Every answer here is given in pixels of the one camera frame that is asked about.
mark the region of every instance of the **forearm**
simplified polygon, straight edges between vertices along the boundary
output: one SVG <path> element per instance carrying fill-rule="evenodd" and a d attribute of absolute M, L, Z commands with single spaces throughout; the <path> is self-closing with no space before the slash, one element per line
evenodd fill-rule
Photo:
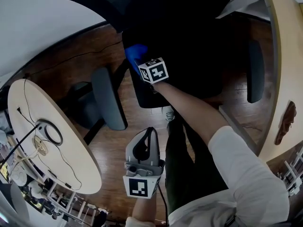
<path fill-rule="evenodd" d="M 190 127 L 201 136 L 206 145 L 208 145 L 208 142 L 219 128 L 228 125 L 219 111 L 206 102 L 165 82 L 154 84 L 154 88 L 166 98 Z"/>
<path fill-rule="evenodd" d="M 155 222 L 157 211 L 157 193 L 151 199 L 137 199 L 132 217 L 142 222 Z"/>

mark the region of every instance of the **dark pants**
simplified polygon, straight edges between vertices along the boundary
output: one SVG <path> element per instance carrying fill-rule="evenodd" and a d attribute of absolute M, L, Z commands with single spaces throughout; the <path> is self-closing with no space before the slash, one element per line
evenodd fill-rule
<path fill-rule="evenodd" d="M 182 124 L 195 152 L 195 162 L 187 152 Z M 180 116 L 168 124 L 168 131 L 165 169 L 169 212 L 193 200 L 226 190 L 227 186 L 201 137 L 181 121 Z"/>

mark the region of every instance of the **sneaker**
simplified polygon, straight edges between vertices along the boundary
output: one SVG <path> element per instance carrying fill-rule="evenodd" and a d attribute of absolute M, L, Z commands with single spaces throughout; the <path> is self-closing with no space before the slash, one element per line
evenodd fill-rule
<path fill-rule="evenodd" d="M 175 112 L 171 106 L 162 107 L 162 114 L 164 115 L 167 123 L 175 119 Z"/>

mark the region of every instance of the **white sleeve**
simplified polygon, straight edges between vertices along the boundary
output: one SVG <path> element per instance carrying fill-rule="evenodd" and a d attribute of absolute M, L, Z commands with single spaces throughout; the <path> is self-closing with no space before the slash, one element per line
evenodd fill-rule
<path fill-rule="evenodd" d="M 151 222 L 141 222 L 133 217 L 128 217 L 125 227 L 155 227 L 155 224 Z"/>
<path fill-rule="evenodd" d="M 263 226 L 287 220 L 289 200 L 285 184 L 230 126 L 220 128 L 208 147 L 237 202 L 237 221 Z"/>

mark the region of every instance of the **blue glove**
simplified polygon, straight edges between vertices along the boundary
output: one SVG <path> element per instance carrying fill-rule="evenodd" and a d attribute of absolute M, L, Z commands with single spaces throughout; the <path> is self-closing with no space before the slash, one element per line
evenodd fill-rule
<path fill-rule="evenodd" d="M 125 49 L 126 58 L 133 66 L 134 70 L 139 74 L 139 76 L 141 74 L 139 68 L 135 63 L 135 60 L 142 61 L 143 58 L 146 56 L 146 54 L 147 54 L 147 46 L 143 44 L 135 44 Z"/>

